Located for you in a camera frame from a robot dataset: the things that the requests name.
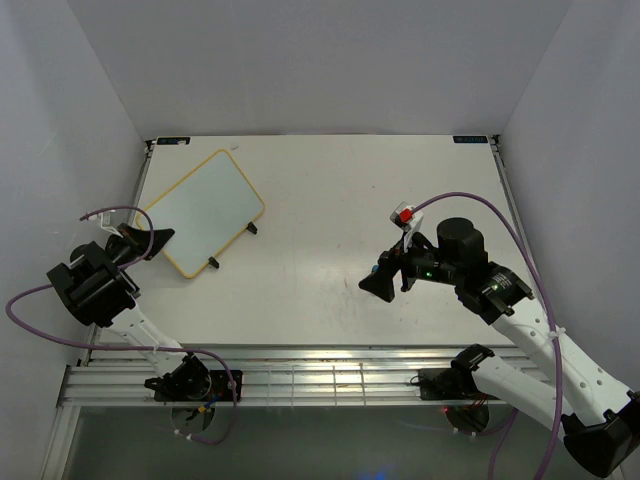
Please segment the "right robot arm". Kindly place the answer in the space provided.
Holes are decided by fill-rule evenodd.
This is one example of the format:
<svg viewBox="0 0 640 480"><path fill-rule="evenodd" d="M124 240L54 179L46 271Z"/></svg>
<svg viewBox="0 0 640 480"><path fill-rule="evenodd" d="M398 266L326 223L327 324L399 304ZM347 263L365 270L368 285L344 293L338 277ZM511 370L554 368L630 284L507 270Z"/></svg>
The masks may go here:
<svg viewBox="0 0 640 480"><path fill-rule="evenodd" d="M419 225L403 225L401 239L380 255L360 289L391 302L396 276L404 292L416 281L452 286L467 310L518 346L548 380L535 380L474 344L452 360L441 390L464 397L485 393L511 404L551 430L587 472L608 477L639 446L638 393L552 327L532 289L489 260L484 237L471 221L440 222L435 244Z"/></svg>

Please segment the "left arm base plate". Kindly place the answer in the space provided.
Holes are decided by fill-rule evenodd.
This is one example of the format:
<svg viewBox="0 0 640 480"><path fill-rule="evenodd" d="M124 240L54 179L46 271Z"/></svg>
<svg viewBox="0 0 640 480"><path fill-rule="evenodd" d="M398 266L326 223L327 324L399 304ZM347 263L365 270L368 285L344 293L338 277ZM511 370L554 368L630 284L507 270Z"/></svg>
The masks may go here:
<svg viewBox="0 0 640 480"><path fill-rule="evenodd" d="M159 378L151 378L145 381L144 386L153 391L153 400L156 402L201 402L206 403L212 399L222 402L232 402L231 383L223 369L209 371L209 390L205 397L193 398L186 394L169 394Z"/></svg>

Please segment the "yellow framed whiteboard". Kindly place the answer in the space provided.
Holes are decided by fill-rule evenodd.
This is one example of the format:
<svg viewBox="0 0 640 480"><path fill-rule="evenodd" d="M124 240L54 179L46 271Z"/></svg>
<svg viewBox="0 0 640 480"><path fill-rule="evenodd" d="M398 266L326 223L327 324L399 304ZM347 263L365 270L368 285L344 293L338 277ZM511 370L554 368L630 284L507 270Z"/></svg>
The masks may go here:
<svg viewBox="0 0 640 480"><path fill-rule="evenodd" d="M135 217L140 230L171 229L162 253L196 277L264 213L265 203L231 154L219 149Z"/></svg>

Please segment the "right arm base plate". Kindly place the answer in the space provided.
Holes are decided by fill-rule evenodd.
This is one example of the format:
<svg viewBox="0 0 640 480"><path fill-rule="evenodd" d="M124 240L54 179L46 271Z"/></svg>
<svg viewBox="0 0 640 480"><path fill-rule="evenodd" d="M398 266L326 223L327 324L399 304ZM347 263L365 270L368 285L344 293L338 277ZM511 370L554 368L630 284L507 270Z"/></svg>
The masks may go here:
<svg viewBox="0 0 640 480"><path fill-rule="evenodd" d="M409 385L419 389L421 400L474 400L479 396L471 376L454 368L419 369Z"/></svg>

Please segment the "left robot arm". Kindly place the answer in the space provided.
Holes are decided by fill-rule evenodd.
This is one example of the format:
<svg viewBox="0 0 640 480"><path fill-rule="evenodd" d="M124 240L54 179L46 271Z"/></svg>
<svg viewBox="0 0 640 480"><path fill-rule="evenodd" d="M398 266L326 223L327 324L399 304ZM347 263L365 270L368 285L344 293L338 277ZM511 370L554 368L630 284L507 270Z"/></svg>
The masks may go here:
<svg viewBox="0 0 640 480"><path fill-rule="evenodd" d="M124 266L149 261L174 236L171 228L154 232L121 224L105 246L92 241L73 250L47 278L66 309L85 326L95 325L139 347L156 375L145 381L158 401L198 401L208 398L213 381L209 370L179 342L163 334L137 304L140 289Z"/></svg>

